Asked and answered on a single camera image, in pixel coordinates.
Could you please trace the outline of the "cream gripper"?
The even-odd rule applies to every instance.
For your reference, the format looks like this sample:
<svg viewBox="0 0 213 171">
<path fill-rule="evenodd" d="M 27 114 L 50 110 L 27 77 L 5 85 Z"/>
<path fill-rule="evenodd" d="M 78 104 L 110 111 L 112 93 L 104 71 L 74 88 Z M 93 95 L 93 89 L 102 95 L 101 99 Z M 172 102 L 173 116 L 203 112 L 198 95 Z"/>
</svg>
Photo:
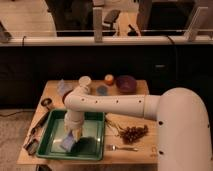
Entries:
<svg viewBox="0 0 213 171">
<path fill-rule="evenodd" d="M 82 136 L 83 114 L 77 112 L 67 112 L 64 118 L 65 130 L 71 133 L 75 139 Z"/>
</svg>

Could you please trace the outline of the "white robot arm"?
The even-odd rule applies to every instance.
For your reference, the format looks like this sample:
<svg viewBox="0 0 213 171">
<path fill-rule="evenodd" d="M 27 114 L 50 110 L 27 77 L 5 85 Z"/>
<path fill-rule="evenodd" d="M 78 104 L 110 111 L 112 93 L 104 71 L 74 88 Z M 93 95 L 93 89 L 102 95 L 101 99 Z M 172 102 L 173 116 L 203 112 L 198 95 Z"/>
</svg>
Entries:
<svg viewBox="0 0 213 171">
<path fill-rule="evenodd" d="M 94 96 L 78 87 L 65 96 L 70 127 L 80 127 L 84 112 L 106 112 L 157 122 L 158 171 L 213 171 L 210 124 L 195 92 L 173 88 L 160 96 Z"/>
</svg>

